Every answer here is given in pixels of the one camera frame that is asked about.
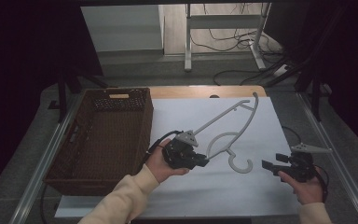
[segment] basket handle hole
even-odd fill
[[[128,94],[109,94],[111,99],[128,99],[130,96]]]

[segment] hand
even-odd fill
[[[170,141],[171,139],[167,138],[162,143],[160,143],[145,163],[159,183],[168,179],[168,177],[171,175],[185,175],[189,172],[189,170],[186,168],[173,169],[168,165],[167,162],[165,162],[161,150]]]
[[[292,186],[293,193],[297,195],[298,201],[301,204],[323,202],[322,187],[316,176],[305,183],[299,183],[283,171],[278,172],[278,175],[284,182]]]

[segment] wicker basket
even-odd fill
[[[44,181],[63,195],[108,194],[138,172],[152,118],[148,88],[85,91]]]

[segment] sleeve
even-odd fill
[[[80,224],[126,223],[139,216],[146,208],[148,195],[158,181],[146,165],[135,176],[126,175],[115,189],[80,220]]]
[[[331,224],[324,203],[308,203],[298,209],[301,224]]]

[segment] black cable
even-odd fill
[[[164,134],[161,138],[159,138],[147,151],[146,154],[144,155],[144,158],[142,159],[141,163],[138,166],[138,172],[140,172],[142,170],[142,167],[144,166],[144,163],[147,161],[147,159],[149,159],[150,155],[153,153],[153,151],[156,149],[156,147],[164,140],[166,139],[168,136],[172,135],[172,134],[179,134],[182,132],[179,131],[172,131],[169,133]]]
[[[232,37],[224,37],[224,38],[216,38],[212,35],[211,33],[211,36],[214,40],[229,40],[229,39],[236,39],[236,40],[241,40],[241,38],[243,38],[244,36],[246,35],[252,35],[253,33],[255,33],[255,31],[252,31],[252,32],[249,32],[249,33],[246,33],[246,34],[243,34],[243,35],[234,35]]]
[[[204,8],[204,13],[205,13],[205,15],[208,15],[209,12],[208,12],[208,10],[206,10],[205,4],[203,4],[203,8]],[[235,5],[234,9],[231,10],[230,14],[232,14],[232,12],[235,10],[235,8],[237,8],[237,4]],[[240,14],[243,13],[244,8],[245,8],[245,4],[243,4],[243,6],[242,6],[242,9],[241,9]],[[237,39],[237,38],[236,38],[236,34],[237,34],[237,30],[238,30],[238,29],[235,29],[234,36],[232,36],[232,37],[225,37],[225,38],[215,38],[215,37],[213,36],[213,34],[212,34],[211,29],[208,29],[208,30],[209,30],[209,33],[211,34],[212,39],[214,39],[214,40],[228,40],[228,39],[233,39],[233,38],[234,38],[234,39]]]
[[[267,39],[266,47],[267,47],[267,49],[269,50],[269,52],[262,50],[262,49],[261,49],[261,46],[259,46],[259,47],[260,47],[260,51],[262,51],[262,52],[264,52],[264,53],[271,54],[271,55],[283,55],[282,52],[277,52],[277,51],[274,51],[274,50],[272,50],[272,49],[269,48],[269,37],[268,37],[268,36],[266,36],[266,35],[261,35],[261,36]]]
[[[282,126],[282,128],[283,128],[283,129],[286,129],[286,130],[289,130],[290,132],[292,132],[292,133],[297,137],[298,143],[299,143],[299,144],[302,143],[300,135],[299,135],[298,133],[296,133],[295,130],[293,130],[293,129],[289,128],[289,127],[286,127],[286,126]]]
[[[48,222],[46,221],[46,217],[45,217],[45,209],[44,209],[44,201],[45,201],[45,194],[46,194],[46,189],[48,188],[47,184],[44,184],[43,189],[42,189],[42,195],[40,196],[40,206],[39,206],[39,212],[40,212],[40,218],[42,219],[42,222],[44,224],[48,224]]]
[[[275,54],[269,54],[269,53],[265,53],[262,49],[260,49],[260,55],[261,55],[261,57],[263,58],[263,60],[264,61],[266,61],[266,62],[268,62],[268,63],[278,63],[279,62],[279,60],[277,61],[277,62],[273,62],[273,61],[271,61],[270,59],[267,59],[266,58],[266,55],[275,55]]]
[[[245,10],[245,4],[243,3],[243,5],[242,5],[242,9],[241,9],[241,11],[240,11],[240,14],[242,15],[243,14],[243,11]],[[235,31],[234,31],[234,39],[236,39],[237,41],[240,41],[240,39],[241,38],[236,38],[235,36],[236,36],[236,34],[237,34],[237,31],[238,31],[238,29],[235,29]]]
[[[315,164],[314,164],[314,166],[318,167],[319,169],[321,169],[324,172],[324,175],[326,176],[326,182],[325,183],[326,183],[326,186],[328,186],[330,184],[330,177],[329,177],[328,173],[321,166],[315,165]]]
[[[202,45],[202,44],[198,44],[198,43],[194,42],[193,37],[192,37],[191,35],[190,35],[190,39],[191,39],[191,42],[193,42],[193,44],[196,45],[196,46],[205,47],[205,48],[208,48],[208,49],[213,49],[213,50],[221,51],[221,52],[229,51],[229,50],[231,50],[231,49],[235,49],[235,48],[240,44],[240,42],[245,42],[245,41],[250,41],[250,40],[251,40],[251,39],[241,40],[241,41],[240,41],[239,43],[237,43],[234,47],[229,48],[229,49],[214,49],[214,48],[212,48],[212,47],[210,47],[210,46],[206,46],[206,45]]]
[[[315,169],[314,174],[315,174],[316,178],[318,179],[319,183],[321,184],[322,200],[323,200],[323,203],[325,203],[327,200],[327,195],[328,195],[329,177],[328,177],[327,172],[322,167],[320,167],[320,166],[317,166],[317,167],[319,167],[320,169],[322,169],[324,171],[324,173],[326,174],[326,178],[327,178],[327,180],[324,182],[324,179],[322,178],[321,174],[319,174],[319,172]]]
[[[217,77],[221,74],[224,74],[224,73],[260,73],[259,71],[245,71],[245,70],[226,70],[226,71],[222,71],[222,72],[219,72],[219,73],[216,73],[214,74],[213,76],[213,83],[216,85],[216,86],[221,86],[217,81]]]
[[[287,57],[282,57],[280,58],[279,61],[277,61],[275,64],[273,64],[271,67],[270,67],[270,73],[268,73],[266,76],[262,77],[261,79],[258,80],[257,82],[257,85],[260,85],[262,87],[266,87],[266,84],[260,84],[261,81],[263,81],[264,79],[266,79],[267,77],[271,77],[274,75],[274,72],[277,71],[282,65],[286,64],[286,62],[288,61],[289,59]]]
[[[242,86],[245,82],[250,81],[256,77],[261,77],[264,74],[267,74],[267,76],[270,76],[271,74],[268,74],[269,71],[275,69],[276,67],[278,67],[279,65],[282,65],[282,63],[284,63],[284,61],[286,60],[285,57],[281,58],[279,61],[277,61],[277,63],[273,64],[272,66],[270,66],[269,68],[267,68],[266,70],[262,71],[260,74],[254,76],[254,77],[247,77],[246,79],[244,79],[241,83],[240,86]]]

